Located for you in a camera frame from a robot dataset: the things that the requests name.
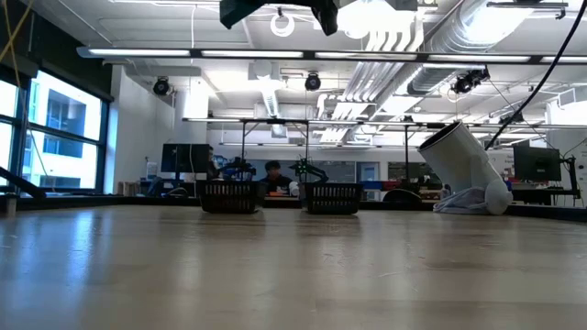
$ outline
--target ceiling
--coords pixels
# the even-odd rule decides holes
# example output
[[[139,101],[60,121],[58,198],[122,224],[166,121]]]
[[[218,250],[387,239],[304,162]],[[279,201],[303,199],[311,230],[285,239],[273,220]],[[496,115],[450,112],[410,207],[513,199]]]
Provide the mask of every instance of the ceiling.
[[[492,51],[501,53],[556,53],[566,37],[581,0],[567,0],[570,7],[567,17],[554,18],[554,13],[535,12],[514,33],[497,44]],[[437,0],[438,10],[425,17],[425,31],[431,29],[446,14],[457,0]],[[291,49],[291,50],[361,50],[367,39],[348,38],[343,32],[326,37],[321,30],[314,29],[311,13],[307,10],[295,13],[307,17],[308,22],[296,19],[295,30],[287,38],[275,36],[270,21],[275,13],[273,7],[265,7],[246,19],[245,24],[236,24],[228,30],[218,21],[217,9],[191,6],[157,6],[152,4],[121,4],[109,0],[43,0],[34,4],[34,9],[49,21],[79,39],[88,46],[190,48],[192,47],[192,15],[194,15],[194,46],[196,48],[242,48],[242,49]],[[567,53],[587,53],[587,25],[581,24]],[[139,68],[153,66],[198,66],[203,69],[221,97],[212,100],[213,109],[252,108],[262,102],[260,92],[237,91],[247,80],[248,60],[137,60]],[[304,89],[308,71],[317,71],[324,89],[344,89],[355,70],[356,63],[333,61],[281,61],[282,70],[287,69],[287,88],[279,90],[277,97],[283,103],[315,105],[319,93],[307,93]],[[515,102],[529,96],[530,85],[535,85],[547,69],[546,66],[491,66],[492,81],[510,101]],[[133,67],[128,72],[134,74]],[[155,77],[141,75],[145,84]],[[187,77],[172,79],[178,87],[188,84]],[[564,91],[572,83],[587,83],[587,68],[558,67],[547,85],[551,92]],[[493,86],[485,84],[454,101],[440,89],[439,97],[425,98],[419,106],[421,113],[459,113],[461,116],[482,117],[507,106]],[[544,116],[544,102],[555,96],[541,93],[525,112],[526,119],[540,120]]]

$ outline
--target white cloth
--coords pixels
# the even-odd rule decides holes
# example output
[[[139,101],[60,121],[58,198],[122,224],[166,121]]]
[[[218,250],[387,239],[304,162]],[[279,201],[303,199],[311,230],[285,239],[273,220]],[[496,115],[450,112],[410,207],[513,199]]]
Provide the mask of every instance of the white cloth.
[[[457,192],[434,204],[434,212],[457,215],[487,215],[485,190],[472,187]]]

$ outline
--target black basket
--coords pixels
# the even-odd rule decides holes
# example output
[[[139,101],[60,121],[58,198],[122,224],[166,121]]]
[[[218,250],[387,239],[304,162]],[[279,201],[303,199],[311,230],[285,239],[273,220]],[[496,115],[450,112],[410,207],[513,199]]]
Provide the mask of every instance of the black basket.
[[[202,209],[209,213],[252,214],[265,202],[266,186],[254,181],[199,181]]]
[[[359,211],[363,185],[357,183],[305,183],[304,207],[316,215],[353,215]]]

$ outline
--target table surface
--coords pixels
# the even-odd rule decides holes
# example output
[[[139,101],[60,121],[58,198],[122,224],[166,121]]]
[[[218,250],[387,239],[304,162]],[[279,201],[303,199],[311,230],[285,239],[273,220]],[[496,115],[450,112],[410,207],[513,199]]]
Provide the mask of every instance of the table surface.
[[[3,329],[584,329],[583,224],[112,206],[0,218]]]

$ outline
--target computer monitor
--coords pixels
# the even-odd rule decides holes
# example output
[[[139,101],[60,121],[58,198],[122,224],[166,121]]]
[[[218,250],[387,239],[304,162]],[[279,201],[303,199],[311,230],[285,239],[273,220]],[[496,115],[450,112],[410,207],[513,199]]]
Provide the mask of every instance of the computer monitor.
[[[209,153],[207,144],[164,144],[161,171],[175,173],[176,180],[180,179],[180,173],[206,173]]]
[[[558,149],[514,147],[514,170],[517,179],[560,181],[560,163]]]

